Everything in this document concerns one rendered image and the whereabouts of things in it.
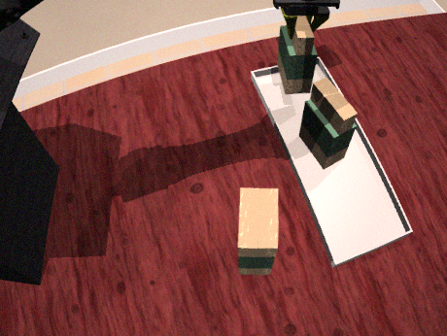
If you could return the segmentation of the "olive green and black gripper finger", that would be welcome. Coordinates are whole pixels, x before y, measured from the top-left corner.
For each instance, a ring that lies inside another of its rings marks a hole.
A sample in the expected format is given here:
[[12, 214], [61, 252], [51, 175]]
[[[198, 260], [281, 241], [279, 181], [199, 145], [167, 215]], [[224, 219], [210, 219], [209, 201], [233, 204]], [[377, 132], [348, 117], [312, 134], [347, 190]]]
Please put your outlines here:
[[[317, 28], [319, 28], [323, 23], [325, 23], [329, 19], [329, 16], [328, 17], [314, 16], [314, 19], [312, 19], [312, 17], [313, 16], [306, 16], [306, 18], [309, 22], [309, 25], [311, 24], [310, 27], [311, 27], [311, 30], [313, 31], [313, 33]], [[311, 20], [313, 20], [312, 23], [311, 23]]]
[[285, 13], [284, 13], [283, 8], [281, 8], [281, 11], [282, 11], [283, 17], [284, 17], [284, 19], [286, 21], [286, 24], [287, 24], [289, 37], [290, 37], [290, 39], [292, 39], [292, 36], [293, 36], [293, 33], [294, 33], [294, 29], [295, 29], [295, 25], [296, 25], [296, 21], [297, 21], [297, 16], [286, 16]]

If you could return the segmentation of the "white shallow rectangular tray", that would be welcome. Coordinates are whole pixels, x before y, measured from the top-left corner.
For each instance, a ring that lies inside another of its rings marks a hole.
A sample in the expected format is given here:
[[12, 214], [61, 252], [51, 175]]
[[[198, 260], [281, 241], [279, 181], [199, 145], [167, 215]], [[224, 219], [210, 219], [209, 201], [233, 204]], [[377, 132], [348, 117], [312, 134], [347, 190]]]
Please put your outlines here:
[[298, 136], [304, 101], [310, 99], [311, 92], [285, 95], [278, 66], [252, 71], [251, 80], [287, 155], [332, 268], [412, 232], [357, 118], [346, 156], [323, 170]]

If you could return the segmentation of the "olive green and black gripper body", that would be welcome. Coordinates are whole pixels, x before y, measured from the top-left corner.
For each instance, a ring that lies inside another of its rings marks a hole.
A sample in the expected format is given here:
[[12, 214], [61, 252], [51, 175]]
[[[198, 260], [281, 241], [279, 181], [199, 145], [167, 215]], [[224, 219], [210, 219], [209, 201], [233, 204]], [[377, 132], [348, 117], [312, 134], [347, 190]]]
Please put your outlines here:
[[339, 9], [340, 0], [273, 0], [275, 9], [283, 8], [286, 16], [328, 17], [328, 7]]

